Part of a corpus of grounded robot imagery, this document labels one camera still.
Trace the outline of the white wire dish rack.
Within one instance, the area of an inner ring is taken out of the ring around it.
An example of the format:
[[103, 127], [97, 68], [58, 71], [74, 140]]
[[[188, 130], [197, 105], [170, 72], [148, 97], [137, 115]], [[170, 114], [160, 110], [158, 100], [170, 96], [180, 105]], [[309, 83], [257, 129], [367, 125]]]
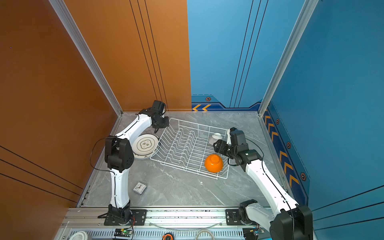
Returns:
[[150, 159], [184, 172], [216, 180], [227, 179], [228, 157], [221, 155], [224, 166], [218, 173], [211, 173], [205, 167], [206, 158], [216, 153], [209, 143], [214, 134], [221, 134], [223, 140], [228, 138], [226, 129], [171, 118]]

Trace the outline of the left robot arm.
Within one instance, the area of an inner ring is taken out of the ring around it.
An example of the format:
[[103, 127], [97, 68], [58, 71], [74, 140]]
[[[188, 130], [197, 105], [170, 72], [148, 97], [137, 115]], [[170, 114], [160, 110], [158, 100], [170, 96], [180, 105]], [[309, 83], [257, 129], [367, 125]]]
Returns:
[[150, 108], [141, 110], [135, 120], [114, 136], [105, 141], [105, 162], [111, 173], [112, 196], [108, 206], [105, 225], [113, 223], [126, 225], [132, 217], [128, 193], [129, 170], [134, 163], [132, 144], [144, 130], [155, 130], [169, 126], [169, 117], [165, 117], [166, 104], [154, 101]]

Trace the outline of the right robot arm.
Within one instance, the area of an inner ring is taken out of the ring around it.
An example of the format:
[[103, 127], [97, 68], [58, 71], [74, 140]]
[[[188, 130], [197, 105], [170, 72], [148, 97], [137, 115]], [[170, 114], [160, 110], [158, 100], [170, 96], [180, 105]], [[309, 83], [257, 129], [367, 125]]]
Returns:
[[228, 139], [216, 141], [214, 150], [235, 160], [236, 165], [257, 184], [269, 203], [270, 210], [254, 200], [241, 203], [239, 213], [244, 224], [259, 224], [270, 233], [273, 240], [314, 238], [311, 210], [308, 206], [300, 205], [282, 188], [264, 163], [264, 156], [249, 148], [243, 131], [229, 129]]

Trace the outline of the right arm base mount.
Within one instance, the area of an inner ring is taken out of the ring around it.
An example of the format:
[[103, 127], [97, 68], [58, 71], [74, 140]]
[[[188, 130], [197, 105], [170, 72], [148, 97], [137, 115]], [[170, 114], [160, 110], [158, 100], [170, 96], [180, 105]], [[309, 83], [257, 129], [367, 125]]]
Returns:
[[256, 226], [257, 222], [251, 221], [244, 210], [226, 209], [226, 223], [228, 226]]

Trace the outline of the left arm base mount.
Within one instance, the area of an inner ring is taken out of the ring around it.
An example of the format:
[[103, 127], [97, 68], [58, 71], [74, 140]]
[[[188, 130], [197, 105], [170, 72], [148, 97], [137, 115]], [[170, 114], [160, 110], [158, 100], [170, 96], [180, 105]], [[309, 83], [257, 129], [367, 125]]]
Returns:
[[104, 221], [105, 226], [144, 226], [147, 216], [146, 209], [129, 210], [122, 218], [107, 213]]

